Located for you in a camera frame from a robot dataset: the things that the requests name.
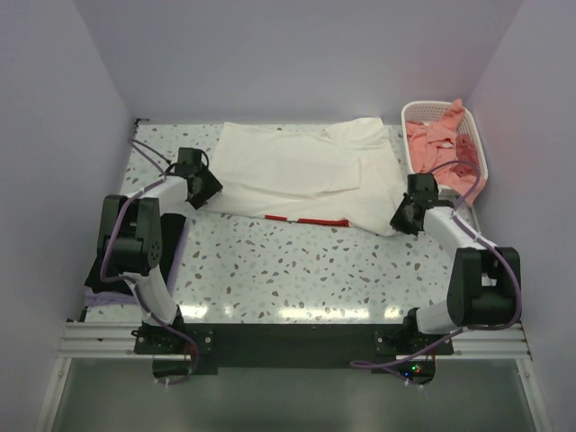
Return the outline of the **white t shirt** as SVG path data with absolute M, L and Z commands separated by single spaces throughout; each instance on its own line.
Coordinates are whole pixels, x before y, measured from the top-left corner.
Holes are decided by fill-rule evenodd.
M 224 124 L 211 171 L 223 189 L 210 212 L 321 224 L 347 221 L 389 237 L 406 181 L 379 118 L 323 131 Z

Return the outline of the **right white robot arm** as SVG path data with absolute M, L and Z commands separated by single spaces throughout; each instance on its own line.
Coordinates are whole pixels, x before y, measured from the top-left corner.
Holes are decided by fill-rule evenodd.
M 391 226 L 404 234 L 428 234 L 452 258 L 445 299 L 410 310 L 403 320 L 407 329 L 447 335 L 464 329 L 497 331 L 519 321 L 519 253 L 497 246 L 465 222 L 454 203 L 439 197 L 433 175 L 408 176 L 407 192 Z

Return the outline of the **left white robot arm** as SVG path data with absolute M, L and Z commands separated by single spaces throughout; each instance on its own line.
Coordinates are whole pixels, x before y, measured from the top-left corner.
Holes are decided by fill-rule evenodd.
M 134 193 L 104 198 L 97 255 L 99 280 L 123 282 L 142 310 L 142 321 L 153 327 L 173 326 L 180 316 L 161 274 L 161 218 L 180 203 L 203 207 L 222 191 L 209 169 L 207 153 L 180 148 L 176 161 L 159 170 L 157 179 Z

